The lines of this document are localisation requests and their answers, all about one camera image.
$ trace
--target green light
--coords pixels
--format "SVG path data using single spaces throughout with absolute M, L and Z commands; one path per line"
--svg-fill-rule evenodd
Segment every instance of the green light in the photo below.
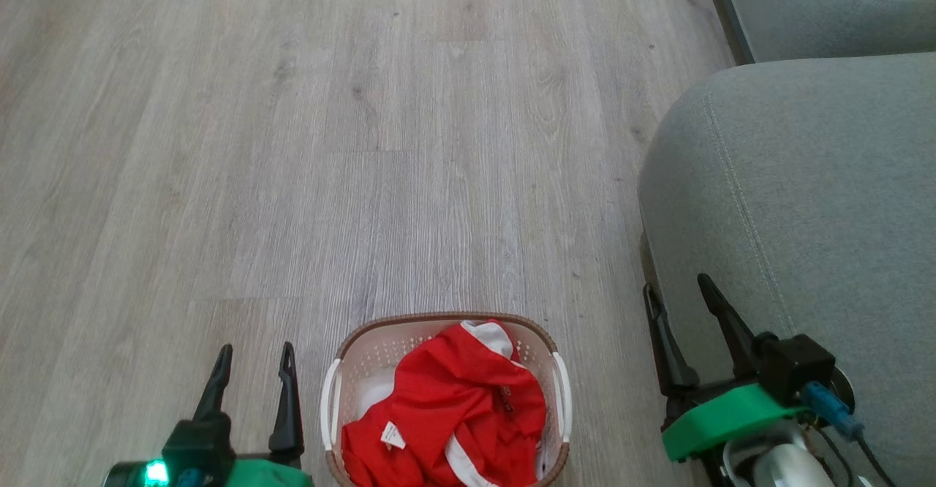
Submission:
M 143 485 L 146 487 L 162 487 L 170 484 L 170 471 L 166 470 L 166 461 L 153 460 L 146 464 L 143 473 Z

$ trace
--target wooden floor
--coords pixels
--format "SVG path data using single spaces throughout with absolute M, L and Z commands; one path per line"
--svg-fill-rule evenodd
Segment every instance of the wooden floor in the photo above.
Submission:
M 638 170 L 730 64 L 712 0 L 0 0 L 3 485 L 97 485 L 191 416 L 264 450 L 284 340 L 308 453 L 365 321 L 544 325 L 575 387 L 559 485 L 688 485 L 665 460 Z

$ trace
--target gray sofa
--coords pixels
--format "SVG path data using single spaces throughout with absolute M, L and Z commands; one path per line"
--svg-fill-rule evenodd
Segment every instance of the gray sofa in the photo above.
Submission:
M 936 53 L 912 53 L 936 48 L 934 3 L 730 1 L 735 34 L 772 62 L 683 95 L 639 187 L 659 294 L 702 380 L 731 368 L 704 271 L 755 333 L 808 333 L 839 358 L 902 486 L 936 484 Z M 896 55 L 838 57 L 870 53 Z M 836 57 L 795 60 L 819 56 Z

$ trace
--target green plastic bracket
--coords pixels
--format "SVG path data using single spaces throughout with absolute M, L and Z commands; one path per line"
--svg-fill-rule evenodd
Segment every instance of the green plastic bracket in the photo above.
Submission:
M 806 411 L 808 408 L 802 406 L 782 406 L 760 385 L 746 385 L 683 414 L 664 431 L 663 445 L 670 461 L 683 461 Z
M 227 477 L 227 487 L 314 487 L 298 468 L 267 460 L 237 460 Z

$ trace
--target brown basket rim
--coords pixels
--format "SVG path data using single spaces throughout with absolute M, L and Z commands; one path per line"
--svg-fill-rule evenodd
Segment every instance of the brown basket rim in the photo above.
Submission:
M 383 328 L 385 326 L 396 326 L 398 324 L 407 324 L 411 322 L 424 322 L 430 320 L 488 320 L 489 318 L 495 318 L 504 323 L 513 323 L 519 326 L 524 326 L 531 331 L 534 331 L 540 339 L 546 343 L 546 347 L 549 348 L 549 351 L 556 353 L 559 351 L 559 348 L 556 347 L 555 341 L 552 340 L 552 337 L 549 336 L 548 331 L 534 321 L 528 320 L 528 318 L 515 316 L 514 314 L 502 314 L 502 313 L 480 313 L 480 312 L 442 312 L 442 313 L 427 313 L 427 314 L 404 314 L 404 316 L 397 317 L 387 317 L 381 318 L 381 320 L 372 320 L 367 324 L 357 328 L 357 330 L 352 331 L 348 337 L 345 337 L 344 343 L 341 343 L 341 346 L 338 347 L 338 353 L 335 355 L 335 358 L 340 358 L 344 360 L 344 355 L 347 354 L 351 344 L 354 344 L 354 341 L 357 341 L 361 335 L 368 333 L 371 330 L 377 330 L 378 328 Z
M 345 354 L 351 344 L 354 344 L 354 341 L 357 341 L 361 335 L 368 333 L 368 331 L 376 330 L 377 328 L 383 328 L 385 326 L 396 326 L 398 324 L 407 324 L 411 322 L 423 322 L 429 320 L 488 320 L 489 318 L 495 318 L 503 323 L 507 324 L 517 324 L 519 326 L 528 328 L 531 331 L 534 331 L 540 339 L 546 343 L 546 347 L 552 353 L 558 353 L 559 348 L 556 347 L 555 341 L 552 340 L 552 337 L 549 336 L 548 331 L 545 330 L 542 326 L 536 324 L 534 321 L 528 320 L 528 318 L 517 316 L 517 314 L 503 314 L 503 313 L 480 313 L 480 312 L 442 312 L 442 313 L 425 313 L 425 314 L 403 314 L 402 316 L 397 317 L 387 317 L 381 318 L 381 320 L 372 320 L 367 324 L 357 328 L 357 330 L 352 331 L 347 338 L 345 338 L 344 343 L 341 343 L 341 346 L 338 347 L 338 353 L 335 357 L 339 360 L 344 360 Z M 552 468 L 549 470 L 549 473 L 543 477 L 542 480 L 539 480 L 537 483 L 532 484 L 530 487 L 547 487 L 554 483 L 556 478 L 559 477 L 559 473 L 562 473 L 562 468 L 565 468 L 565 462 L 569 459 L 569 444 L 568 442 L 562 443 L 562 446 L 559 448 L 559 456 L 556 458 L 556 463 L 553 464 Z M 338 460 L 335 458 L 334 450 L 327 450 L 325 452 L 325 461 L 328 463 L 328 470 L 331 471 L 331 476 L 334 476 L 335 480 L 338 481 L 338 484 L 341 487 L 357 487 L 352 483 L 351 478 L 347 477 L 347 474 L 341 470 L 341 467 L 338 467 Z

